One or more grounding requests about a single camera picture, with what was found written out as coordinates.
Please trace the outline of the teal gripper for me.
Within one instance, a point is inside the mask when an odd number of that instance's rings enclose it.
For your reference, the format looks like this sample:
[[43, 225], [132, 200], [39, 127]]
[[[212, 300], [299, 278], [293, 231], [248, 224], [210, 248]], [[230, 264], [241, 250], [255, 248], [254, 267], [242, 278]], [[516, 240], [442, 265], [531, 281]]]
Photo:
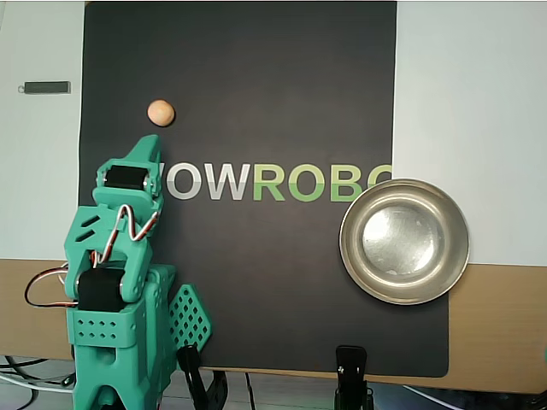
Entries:
[[129, 205], [135, 214], [160, 212], [163, 206], [158, 135], [141, 137], [127, 155], [109, 160], [97, 170], [96, 204]]

